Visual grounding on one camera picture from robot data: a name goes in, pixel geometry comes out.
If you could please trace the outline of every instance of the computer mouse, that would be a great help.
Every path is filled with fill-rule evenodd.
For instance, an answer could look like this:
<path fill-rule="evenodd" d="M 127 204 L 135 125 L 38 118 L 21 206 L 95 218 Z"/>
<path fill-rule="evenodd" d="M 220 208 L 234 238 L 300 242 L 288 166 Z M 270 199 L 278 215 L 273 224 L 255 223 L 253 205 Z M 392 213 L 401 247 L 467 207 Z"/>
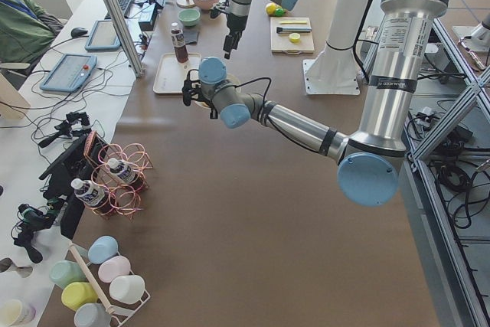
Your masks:
<path fill-rule="evenodd" d="M 75 27 L 73 30 L 71 30 L 71 37 L 72 38 L 79 38 L 80 36 L 84 36 L 87 34 L 89 30 L 83 27 Z"/>

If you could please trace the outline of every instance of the cup rack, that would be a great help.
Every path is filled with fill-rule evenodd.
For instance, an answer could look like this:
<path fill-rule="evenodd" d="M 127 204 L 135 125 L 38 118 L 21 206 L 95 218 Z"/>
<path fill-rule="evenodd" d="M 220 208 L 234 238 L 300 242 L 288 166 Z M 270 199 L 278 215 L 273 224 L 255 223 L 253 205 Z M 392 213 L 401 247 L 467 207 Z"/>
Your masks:
<path fill-rule="evenodd" d="M 93 287 L 93 290 L 96 292 L 97 296 L 99 297 L 100 302 L 104 305 L 104 308 L 106 308 L 106 312 L 109 313 L 112 316 L 112 320 L 115 321 L 115 323 L 117 323 L 117 324 L 111 323 L 112 327 L 119 327 L 121 325 L 124 325 L 128 321 L 128 319 L 134 316 L 134 314 L 138 312 L 140 308 L 149 301 L 150 294 L 145 289 L 142 298 L 138 302 L 136 302 L 137 307 L 135 307 L 134 309 L 115 306 L 111 302 L 111 300 L 107 297 L 107 295 L 104 293 L 104 291 L 99 285 L 99 282 L 96 280 L 95 276 L 89 270 L 88 264 L 90 263 L 88 264 L 85 263 L 85 260 L 83 259 L 83 258 L 88 259 L 88 250 L 74 244 L 72 241 L 70 241 L 70 243 L 68 244 L 68 250 L 71 252 L 73 258 L 80 266 L 81 270 L 83 271 L 83 274 L 87 278 L 90 285 Z"/>

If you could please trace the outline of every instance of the white cup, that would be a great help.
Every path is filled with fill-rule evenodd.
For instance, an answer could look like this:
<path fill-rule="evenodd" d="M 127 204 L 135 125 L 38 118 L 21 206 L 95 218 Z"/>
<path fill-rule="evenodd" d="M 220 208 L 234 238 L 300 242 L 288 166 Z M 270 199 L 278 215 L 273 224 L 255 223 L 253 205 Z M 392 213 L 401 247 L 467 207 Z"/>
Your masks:
<path fill-rule="evenodd" d="M 109 327 L 111 316 L 102 304 L 89 302 L 83 304 L 75 313 L 76 327 Z"/>
<path fill-rule="evenodd" d="M 0 306 L 0 325 L 24 325 L 36 316 L 36 309 L 26 302 L 10 299 Z"/>
<path fill-rule="evenodd" d="M 124 256 L 115 256 L 102 263 L 99 267 L 99 278 L 104 283 L 112 282 L 118 276 L 131 273 L 131 263 Z"/>
<path fill-rule="evenodd" d="M 144 293 L 145 280 L 138 275 L 118 276 L 109 286 L 110 297 L 125 304 L 138 302 Z"/>

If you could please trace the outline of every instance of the green bowl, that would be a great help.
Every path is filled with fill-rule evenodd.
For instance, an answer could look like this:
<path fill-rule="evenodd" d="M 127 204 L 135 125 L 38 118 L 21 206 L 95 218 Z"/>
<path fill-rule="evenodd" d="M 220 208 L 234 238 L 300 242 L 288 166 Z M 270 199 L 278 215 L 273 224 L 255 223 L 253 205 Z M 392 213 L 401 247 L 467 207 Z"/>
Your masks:
<path fill-rule="evenodd" d="M 197 9 L 184 9 L 178 13 L 178 20 L 186 27 L 192 27 L 199 23 L 201 13 Z"/>

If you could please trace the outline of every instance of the bottle label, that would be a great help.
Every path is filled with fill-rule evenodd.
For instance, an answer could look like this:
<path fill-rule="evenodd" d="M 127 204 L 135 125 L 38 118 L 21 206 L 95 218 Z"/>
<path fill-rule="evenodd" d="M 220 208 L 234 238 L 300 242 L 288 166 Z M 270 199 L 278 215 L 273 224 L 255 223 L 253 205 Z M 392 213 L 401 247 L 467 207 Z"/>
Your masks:
<path fill-rule="evenodd" d="M 127 165 L 124 170 L 122 170 L 120 173 L 117 175 L 119 179 L 124 181 L 126 184 L 130 184 L 135 180 L 136 177 L 136 172 L 131 169 L 129 165 Z"/>
<path fill-rule="evenodd" d="M 171 36 L 171 42 L 174 44 L 174 47 L 182 47 L 185 46 L 184 34 L 173 34 Z"/>
<path fill-rule="evenodd" d="M 93 188 L 92 191 L 78 195 L 77 197 L 90 207 L 97 207 L 106 196 L 103 188 Z"/>

